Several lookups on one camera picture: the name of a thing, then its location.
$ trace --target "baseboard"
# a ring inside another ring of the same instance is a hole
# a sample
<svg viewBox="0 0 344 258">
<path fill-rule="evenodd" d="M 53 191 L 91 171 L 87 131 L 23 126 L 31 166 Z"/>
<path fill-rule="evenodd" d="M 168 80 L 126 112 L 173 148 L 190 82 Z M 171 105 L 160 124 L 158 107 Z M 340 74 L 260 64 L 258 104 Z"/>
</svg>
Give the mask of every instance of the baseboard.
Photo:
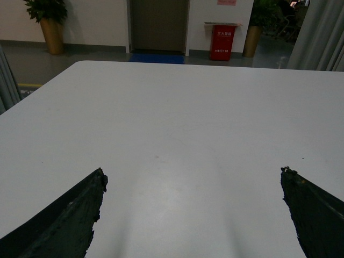
<svg viewBox="0 0 344 258">
<path fill-rule="evenodd" d="M 3 47 L 35 47 L 46 48 L 45 42 L 18 41 L 18 40 L 0 40 Z M 104 46 L 104 45 L 84 45 L 84 44 L 64 44 L 65 50 L 81 52 L 118 52 L 125 53 L 124 46 Z"/>
<path fill-rule="evenodd" d="M 208 50 L 194 50 L 190 49 L 189 50 L 189 56 L 194 56 L 194 57 L 209 57 L 210 51 Z M 242 58 L 242 53 L 241 52 L 232 52 L 231 53 L 231 59 L 241 59 Z"/>
</svg>

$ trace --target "fire extinguisher box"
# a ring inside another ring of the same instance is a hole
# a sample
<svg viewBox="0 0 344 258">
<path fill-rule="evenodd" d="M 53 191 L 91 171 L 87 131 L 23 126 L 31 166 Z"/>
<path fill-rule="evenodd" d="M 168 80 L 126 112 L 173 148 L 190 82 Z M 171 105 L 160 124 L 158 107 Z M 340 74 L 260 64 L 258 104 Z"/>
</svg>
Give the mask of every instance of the fire extinguisher box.
<svg viewBox="0 0 344 258">
<path fill-rule="evenodd" d="M 237 26 L 233 23 L 206 23 L 213 25 L 210 60 L 229 61 L 231 58 L 234 33 Z"/>
</svg>

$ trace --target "curtain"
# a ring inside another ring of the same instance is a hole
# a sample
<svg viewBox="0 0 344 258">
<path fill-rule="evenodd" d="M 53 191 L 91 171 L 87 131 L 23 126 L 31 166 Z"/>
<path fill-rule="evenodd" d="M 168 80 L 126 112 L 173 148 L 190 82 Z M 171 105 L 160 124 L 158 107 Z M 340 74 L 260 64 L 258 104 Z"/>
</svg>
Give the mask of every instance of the curtain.
<svg viewBox="0 0 344 258">
<path fill-rule="evenodd" d="M 0 45 L 0 114 L 13 107 L 21 99 L 18 84 Z"/>
<path fill-rule="evenodd" d="M 344 71 L 344 1 L 312 0 L 288 69 Z"/>
</svg>

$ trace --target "door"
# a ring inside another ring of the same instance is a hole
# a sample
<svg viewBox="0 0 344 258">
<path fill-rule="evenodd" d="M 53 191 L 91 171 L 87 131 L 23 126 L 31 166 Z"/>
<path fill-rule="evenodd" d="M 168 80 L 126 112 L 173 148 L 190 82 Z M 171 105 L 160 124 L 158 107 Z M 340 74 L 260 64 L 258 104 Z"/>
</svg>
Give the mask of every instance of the door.
<svg viewBox="0 0 344 258">
<path fill-rule="evenodd" d="M 131 0 L 132 48 L 185 52 L 189 0 Z"/>
</svg>

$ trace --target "plant pot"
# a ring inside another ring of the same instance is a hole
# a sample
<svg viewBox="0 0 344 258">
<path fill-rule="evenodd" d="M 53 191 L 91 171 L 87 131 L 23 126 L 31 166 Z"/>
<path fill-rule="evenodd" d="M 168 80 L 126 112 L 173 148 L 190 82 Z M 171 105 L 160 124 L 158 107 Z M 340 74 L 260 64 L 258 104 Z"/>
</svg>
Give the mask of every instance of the plant pot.
<svg viewBox="0 0 344 258">
<path fill-rule="evenodd" d="M 63 50 L 63 27 L 54 19 L 42 18 L 39 22 L 41 25 L 48 51 L 52 55 L 59 55 Z"/>
<path fill-rule="evenodd" d="M 261 26 L 248 27 L 242 56 L 246 58 L 252 58 L 254 56 L 254 53 L 256 52 L 258 41 L 262 32 L 263 32 L 263 27 Z"/>
</svg>

